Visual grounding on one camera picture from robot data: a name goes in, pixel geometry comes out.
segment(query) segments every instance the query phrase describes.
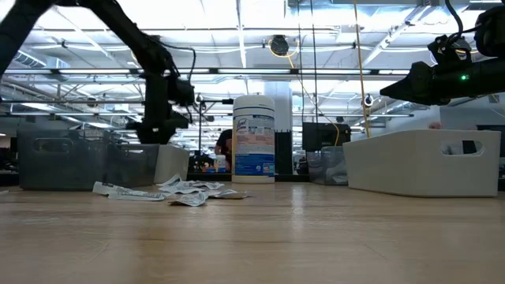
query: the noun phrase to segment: clear plastic bin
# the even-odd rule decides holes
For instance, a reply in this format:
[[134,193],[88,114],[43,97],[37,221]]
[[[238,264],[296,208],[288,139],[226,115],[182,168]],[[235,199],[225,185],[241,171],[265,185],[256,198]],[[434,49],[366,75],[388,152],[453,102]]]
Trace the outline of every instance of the clear plastic bin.
[[342,146],[327,146],[318,152],[308,152],[307,163],[311,182],[320,185],[347,185]]
[[152,185],[158,150],[158,144],[109,144],[103,181],[129,188]]
[[20,187],[91,190],[103,178],[110,133],[101,130],[18,131]]

